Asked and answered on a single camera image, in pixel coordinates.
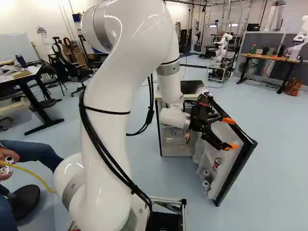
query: floor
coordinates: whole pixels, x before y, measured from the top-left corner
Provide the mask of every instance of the floor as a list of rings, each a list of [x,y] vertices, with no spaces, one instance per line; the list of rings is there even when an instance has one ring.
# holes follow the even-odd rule
[[[208,61],[196,56],[181,58],[181,63],[185,62],[208,65]],[[185,73],[183,79],[201,79],[208,87],[222,86],[206,80],[206,69],[181,67],[180,71]],[[308,123],[304,116],[308,114],[308,95],[305,92],[300,92],[298,97],[278,95],[274,89],[253,86],[255,83],[250,81],[236,85],[237,80],[233,77],[222,88],[209,90],[258,146],[219,208],[201,193],[191,158],[160,157],[155,121],[143,135],[127,137],[132,178],[149,195],[187,198],[189,231],[306,230]],[[68,92],[77,85],[67,84]],[[69,93],[63,97],[59,88],[51,92],[53,97],[63,99],[56,107],[62,111],[65,122],[24,136],[25,131],[39,125],[32,116],[28,122],[15,124],[0,133],[0,139],[48,143],[62,157],[78,152],[78,97],[71,98]],[[142,125],[148,100],[147,87],[141,87],[128,132]],[[33,170],[52,186],[52,174],[45,166],[34,162],[20,165]],[[20,224],[20,231],[64,231],[69,215],[57,195],[47,192],[39,181],[17,170],[3,184],[14,190],[30,183],[40,186],[42,199],[33,216]]]

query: blue jeans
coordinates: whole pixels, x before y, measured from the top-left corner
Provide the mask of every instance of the blue jeans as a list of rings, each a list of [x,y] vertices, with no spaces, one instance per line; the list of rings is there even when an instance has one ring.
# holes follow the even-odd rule
[[[63,160],[47,144],[22,141],[0,141],[7,149],[15,151],[19,156],[19,162],[40,161],[52,172]],[[4,196],[0,195],[0,230],[18,231],[12,209]]]

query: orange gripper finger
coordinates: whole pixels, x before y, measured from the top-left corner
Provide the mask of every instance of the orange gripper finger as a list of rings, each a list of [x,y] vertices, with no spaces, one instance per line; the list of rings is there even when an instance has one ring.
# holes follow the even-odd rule
[[[239,147],[239,145],[234,144],[234,143],[228,143],[228,145],[232,146],[232,147],[226,147],[224,150],[225,151],[229,151],[229,150],[235,150]]]
[[[223,118],[221,121],[225,122],[227,124],[235,124],[235,120],[233,120],[233,119],[231,119],[229,117]]]

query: person's hand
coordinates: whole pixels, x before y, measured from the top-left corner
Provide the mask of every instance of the person's hand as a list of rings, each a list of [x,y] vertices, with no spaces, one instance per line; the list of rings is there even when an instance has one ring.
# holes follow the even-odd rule
[[[14,164],[16,164],[20,159],[19,155],[16,152],[1,147],[0,148],[0,160],[5,161],[5,157],[7,156],[13,157]]]
[[[5,157],[7,157],[7,156],[13,157],[14,164],[16,164],[19,161],[19,159],[20,159],[19,155],[16,152],[1,147],[0,148],[0,160],[4,161]],[[13,174],[12,170],[11,170],[11,172],[9,174],[0,174],[0,181],[7,180],[8,178],[10,178],[12,176],[12,174]]]
[[[0,174],[0,181],[7,180],[8,178],[11,177],[13,172],[11,171],[9,174]]]

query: yellow cable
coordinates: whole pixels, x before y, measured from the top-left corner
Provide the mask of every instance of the yellow cable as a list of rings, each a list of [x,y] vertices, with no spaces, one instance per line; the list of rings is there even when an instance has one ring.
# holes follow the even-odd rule
[[[48,186],[48,184],[46,183],[46,181],[44,181],[40,176],[38,176],[38,175],[35,174],[34,172],[31,172],[30,170],[25,169],[25,168],[20,167],[20,166],[17,166],[17,165],[12,165],[12,164],[6,163],[6,162],[4,162],[4,161],[0,161],[0,164],[1,164],[1,165],[6,165],[6,166],[9,166],[9,167],[14,167],[14,168],[17,168],[17,169],[19,169],[19,170],[22,170],[22,171],[25,171],[25,172],[31,174],[32,176],[34,176],[34,177],[36,177],[37,179],[39,179],[39,180],[45,185],[45,187],[46,187],[46,189],[47,189],[48,191],[50,191],[50,192],[52,192],[52,193],[56,193],[56,191],[52,190],[52,189]]]

